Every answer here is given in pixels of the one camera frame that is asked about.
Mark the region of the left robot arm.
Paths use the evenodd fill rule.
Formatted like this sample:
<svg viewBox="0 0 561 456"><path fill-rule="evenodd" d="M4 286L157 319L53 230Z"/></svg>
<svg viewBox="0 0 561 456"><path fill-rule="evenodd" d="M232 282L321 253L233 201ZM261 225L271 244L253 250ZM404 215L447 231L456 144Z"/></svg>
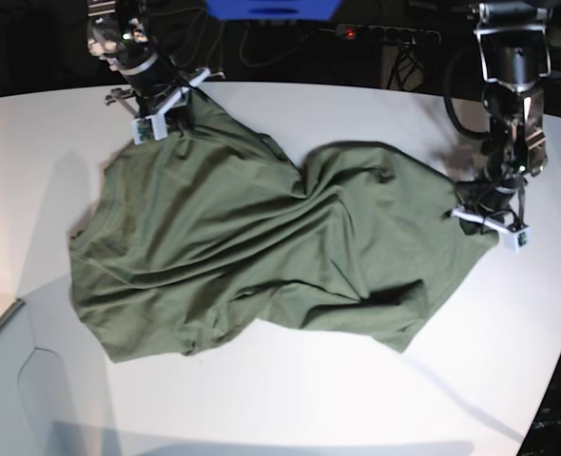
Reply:
<svg viewBox="0 0 561 456"><path fill-rule="evenodd" d="M531 1L472 1L469 8L488 130L464 126L452 102L451 79L466 49L447 66L443 100L455 129L479 141L487 161L474 180L457 183L455 191L466 216L498 219L510 212L512 198L525 199L526 178L539 175L548 163L542 82L551 73L546 30L552 9Z"/></svg>

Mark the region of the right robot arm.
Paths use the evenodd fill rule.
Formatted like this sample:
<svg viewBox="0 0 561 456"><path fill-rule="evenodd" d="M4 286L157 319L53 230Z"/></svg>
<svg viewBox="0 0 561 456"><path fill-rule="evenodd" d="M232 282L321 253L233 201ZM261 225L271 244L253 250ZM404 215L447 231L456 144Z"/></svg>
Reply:
<svg viewBox="0 0 561 456"><path fill-rule="evenodd" d="M131 86L142 116L177 84L177 70L149 34L144 1L89 1L87 47Z"/></svg>

